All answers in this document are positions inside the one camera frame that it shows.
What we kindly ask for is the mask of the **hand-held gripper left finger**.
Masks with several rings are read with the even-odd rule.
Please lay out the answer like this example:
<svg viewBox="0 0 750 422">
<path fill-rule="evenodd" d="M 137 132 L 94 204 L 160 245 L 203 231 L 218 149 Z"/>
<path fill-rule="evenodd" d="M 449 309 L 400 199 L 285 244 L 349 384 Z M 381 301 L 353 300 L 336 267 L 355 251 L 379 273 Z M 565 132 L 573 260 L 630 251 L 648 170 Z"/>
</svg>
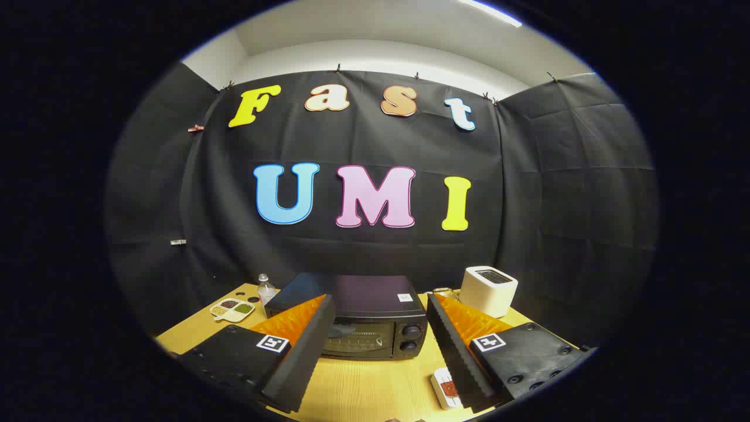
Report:
<svg viewBox="0 0 750 422">
<path fill-rule="evenodd" d="M 319 295 L 251 329 L 225 326 L 176 360 L 239 403 L 298 411 L 335 313 Z"/>
</svg>

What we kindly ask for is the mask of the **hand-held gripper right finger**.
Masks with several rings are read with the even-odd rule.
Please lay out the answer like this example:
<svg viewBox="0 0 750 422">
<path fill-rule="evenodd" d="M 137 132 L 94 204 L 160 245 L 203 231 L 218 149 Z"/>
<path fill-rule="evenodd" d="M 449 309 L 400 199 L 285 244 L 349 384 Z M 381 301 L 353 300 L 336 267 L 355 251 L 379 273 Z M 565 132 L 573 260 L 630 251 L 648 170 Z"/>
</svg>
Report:
<svg viewBox="0 0 750 422">
<path fill-rule="evenodd" d="M 427 318 L 462 405 L 475 413 L 520 400 L 591 355 L 535 322 L 511 326 L 440 294 L 428 295 Z"/>
</svg>

